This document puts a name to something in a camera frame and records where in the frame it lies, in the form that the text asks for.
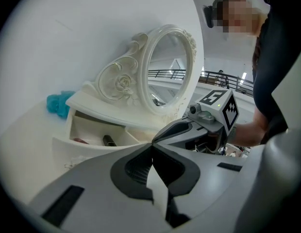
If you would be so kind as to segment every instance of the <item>blue cloth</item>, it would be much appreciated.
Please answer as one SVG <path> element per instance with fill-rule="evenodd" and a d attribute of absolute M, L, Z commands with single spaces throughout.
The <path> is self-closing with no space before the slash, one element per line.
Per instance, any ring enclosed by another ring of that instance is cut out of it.
<path fill-rule="evenodd" d="M 65 102 L 73 96 L 74 91 L 61 91 L 60 95 L 52 94 L 47 97 L 47 110 L 50 113 L 56 113 L 60 118 L 66 119 L 69 106 Z"/>

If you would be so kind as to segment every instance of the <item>person's arm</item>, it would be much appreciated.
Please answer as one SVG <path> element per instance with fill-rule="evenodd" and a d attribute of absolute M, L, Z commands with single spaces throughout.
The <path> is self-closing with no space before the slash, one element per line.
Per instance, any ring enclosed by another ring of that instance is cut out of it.
<path fill-rule="evenodd" d="M 268 121 L 266 117 L 255 108 L 253 122 L 247 124 L 236 124 L 236 132 L 228 137 L 228 143 L 242 146 L 253 147 L 261 143 L 267 129 Z"/>

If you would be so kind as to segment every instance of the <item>railing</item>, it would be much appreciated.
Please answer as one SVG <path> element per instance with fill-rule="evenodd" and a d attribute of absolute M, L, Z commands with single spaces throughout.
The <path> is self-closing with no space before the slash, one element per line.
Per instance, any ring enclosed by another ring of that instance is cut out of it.
<path fill-rule="evenodd" d="M 149 77 L 183 80 L 185 69 L 149 70 Z M 199 77 L 200 83 L 212 84 L 253 97 L 253 82 L 229 74 L 204 71 Z"/>

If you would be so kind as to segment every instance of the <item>oval mirror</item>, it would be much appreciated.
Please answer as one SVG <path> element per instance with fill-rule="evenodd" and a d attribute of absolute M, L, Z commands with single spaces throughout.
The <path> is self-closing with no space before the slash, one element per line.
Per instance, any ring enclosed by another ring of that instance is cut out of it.
<path fill-rule="evenodd" d="M 155 46 L 148 66 L 150 99 L 156 106 L 171 102 L 180 90 L 188 66 L 184 39 L 167 33 Z"/>

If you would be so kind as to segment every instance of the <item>neck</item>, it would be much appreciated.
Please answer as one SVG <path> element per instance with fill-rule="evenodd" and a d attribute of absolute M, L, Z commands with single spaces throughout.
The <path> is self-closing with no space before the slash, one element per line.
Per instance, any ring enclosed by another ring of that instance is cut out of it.
<path fill-rule="evenodd" d="M 257 19 L 257 27 L 253 30 L 252 35 L 259 37 L 259 34 L 261 33 L 262 25 L 264 24 L 265 20 L 267 19 L 267 16 L 263 13 L 258 14 Z"/>

